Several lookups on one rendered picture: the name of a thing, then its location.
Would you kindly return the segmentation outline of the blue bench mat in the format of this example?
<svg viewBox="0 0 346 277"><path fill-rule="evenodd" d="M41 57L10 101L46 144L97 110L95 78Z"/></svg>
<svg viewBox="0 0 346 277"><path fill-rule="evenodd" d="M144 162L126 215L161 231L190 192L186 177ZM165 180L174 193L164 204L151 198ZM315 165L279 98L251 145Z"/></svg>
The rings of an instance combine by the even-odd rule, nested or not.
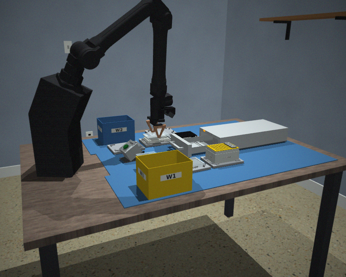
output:
<svg viewBox="0 0 346 277"><path fill-rule="evenodd" d="M136 161L125 163L98 138L82 140L90 155L97 155L109 176L104 176L124 208L191 194L220 186L336 161L291 141L239 149L242 164L193 173L192 190L148 200L136 185Z"/></svg>

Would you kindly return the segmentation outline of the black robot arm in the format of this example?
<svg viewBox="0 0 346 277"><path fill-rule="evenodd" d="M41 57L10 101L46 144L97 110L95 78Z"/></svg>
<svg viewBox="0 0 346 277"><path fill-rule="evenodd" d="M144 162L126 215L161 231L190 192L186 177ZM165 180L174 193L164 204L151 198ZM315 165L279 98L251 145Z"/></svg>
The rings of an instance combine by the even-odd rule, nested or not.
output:
<svg viewBox="0 0 346 277"><path fill-rule="evenodd" d="M84 68L96 68L105 52L133 28L150 16L153 27L153 75L150 83L150 108L158 109L158 119L175 115L173 96L167 93L166 48L168 30L172 28L172 14L161 0L141 0L98 35L83 42L74 42L65 68L56 74L61 87L82 93ZM168 107L169 106L169 107Z"/></svg>

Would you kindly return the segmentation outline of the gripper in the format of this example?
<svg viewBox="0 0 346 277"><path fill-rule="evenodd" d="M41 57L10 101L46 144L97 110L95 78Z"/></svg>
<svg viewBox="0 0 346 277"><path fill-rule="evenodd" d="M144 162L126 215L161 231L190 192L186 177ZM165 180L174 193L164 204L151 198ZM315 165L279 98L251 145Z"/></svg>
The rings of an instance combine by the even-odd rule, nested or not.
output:
<svg viewBox="0 0 346 277"><path fill-rule="evenodd" d="M157 138L161 137L161 135L162 135L162 133L163 133L165 127L166 127L166 124L161 124L161 123L158 124L158 122L165 122L165 119L158 119L158 110L160 110L160 109L161 108L158 108L158 109L150 108L150 115L151 116L147 116L147 119L149 119L149 120L146 120L146 122L147 122L147 124L148 124L148 126L149 126L149 128L151 130L151 132L152 133L156 132ZM153 125L153 127L154 127L153 130L152 130L150 124ZM159 135L158 131L157 131L157 128L161 128L161 127L162 127L162 129L161 129L161 132L160 132L160 135Z"/></svg>

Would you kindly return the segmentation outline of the blue open-top bin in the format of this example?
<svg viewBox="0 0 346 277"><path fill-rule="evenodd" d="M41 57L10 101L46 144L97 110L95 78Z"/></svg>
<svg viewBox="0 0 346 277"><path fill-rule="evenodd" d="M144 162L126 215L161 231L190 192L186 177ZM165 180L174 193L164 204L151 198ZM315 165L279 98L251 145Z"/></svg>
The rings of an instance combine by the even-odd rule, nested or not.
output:
<svg viewBox="0 0 346 277"><path fill-rule="evenodd" d="M97 118L97 129L103 145L135 141L134 119L128 115Z"/></svg>

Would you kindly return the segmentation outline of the yellow open-top bin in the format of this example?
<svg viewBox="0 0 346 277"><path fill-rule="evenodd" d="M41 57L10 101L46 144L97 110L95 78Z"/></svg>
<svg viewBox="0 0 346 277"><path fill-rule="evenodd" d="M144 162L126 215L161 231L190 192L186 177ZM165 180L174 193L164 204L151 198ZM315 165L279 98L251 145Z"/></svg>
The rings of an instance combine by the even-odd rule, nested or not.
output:
<svg viewBox="0 0 346 277"><path fill-rule="evenodd" d="M178 150L136 156L136 185L148 200L192 190L193 161Z"/></svg>

